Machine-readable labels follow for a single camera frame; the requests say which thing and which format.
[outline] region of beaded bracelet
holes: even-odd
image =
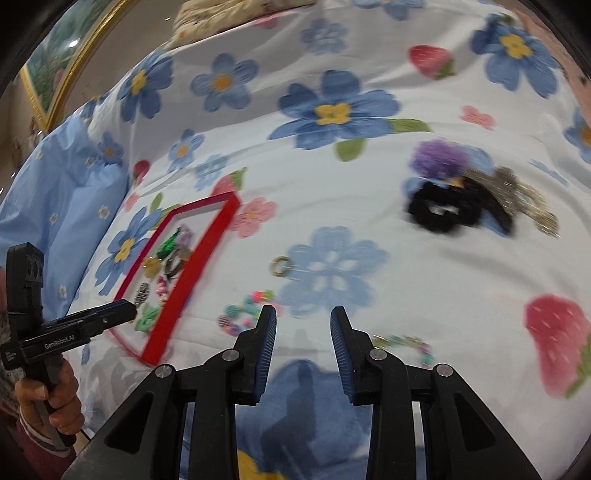
[[[256,326],[259,315],[261,314],[261,304],[271,303],[275,298],[275,294],[271,290],[255,291],[252,294],[244,297],[242,304],[227,305],[224,309],[223,315],[217,318],[217,324],[228,335],[237,337],[244,330],[249,330]],[[280,313],[280,307],[273,305]],[[248,314],[248,317],[238,323],[238,318],[242,313]]]
[[[421,352],[421,365],[423,368],[432,368],[434,365],[435,357],[431,353],[431,346],[418,337],[390,335],[388,338],[384,338],[379,335],[373,335],[371,340],[374,347],[381,348],[382,350],[388,350],[388,348],[394,348],[396,346],[414,348]]]

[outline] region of finger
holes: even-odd
[[[61,363],[60,371],[57,376],[60,379],[60,383],[69,383],[70,379],[74,376],[74,370],[70,365],[70,362],[65,358]]]
[[[47,400],[47,387],[37,380],[23,378],[14,387],[18,404],[21,407],[28,407],[36,400]]]
[[[49,415],[49,423],[55,428],[65,428],[70,425],[82,410],[82,403],[78,397]]]
[[[80,431],[83,425],[84,415],[82,413],[79,413],[72,423],[70,423],[67,427],[57,429],[57,431],[62,432],[64,435],[75,435]]]
[[[76,377],[70,377],[68,383],[59,383],[59,385],[49,395],[49,405],[53,408],[60,408],[68,405],[76,396],[78,391],[78,380]]]

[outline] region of red sleeve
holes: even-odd
[[[33,439],[21,421],[17,422],[17,436],[25,457],[41,480],[60,480],[76,458],[73,448],[60,452],[51,451],[53,446],[50,443],[46,445],[47,448],[41,446],[43,441]]]

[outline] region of gold picture frame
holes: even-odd
[[[64,103],[81,70],[136,1],[78,0],[25,63],[19,75],[46,134],[63,121]]]

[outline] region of gold ring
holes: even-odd
[[[279,264],[285,265],[281,270],[277,271],[277,267],[279,266]],[[285,277],[289,270],[291,270],[291,267],[293,267],[293,264],[291,263],[290,257],[276,257],[271,262],[271,266],[269,269],[271,270],[271,273],[276,277]]]

